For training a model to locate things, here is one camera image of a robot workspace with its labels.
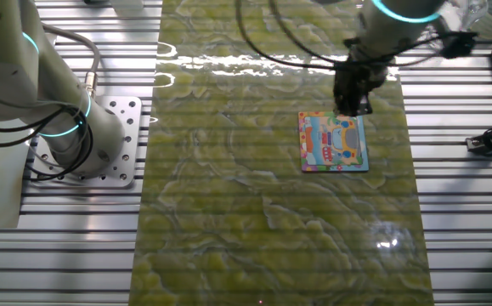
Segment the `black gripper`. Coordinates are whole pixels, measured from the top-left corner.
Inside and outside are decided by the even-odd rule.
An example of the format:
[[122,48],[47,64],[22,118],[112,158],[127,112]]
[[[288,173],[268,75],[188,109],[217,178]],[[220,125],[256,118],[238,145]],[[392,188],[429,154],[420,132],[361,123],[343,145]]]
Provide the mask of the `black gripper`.
[[360,100],[358,116],[373,112],[369,97],[370,91],[379,88],[386,80],[386,63],[366,64],[370,58],[360,50],[351,50],[348,58],[336,69],[333,93],[334,113],[341,116],[354,116],[355,109],[348,100]]

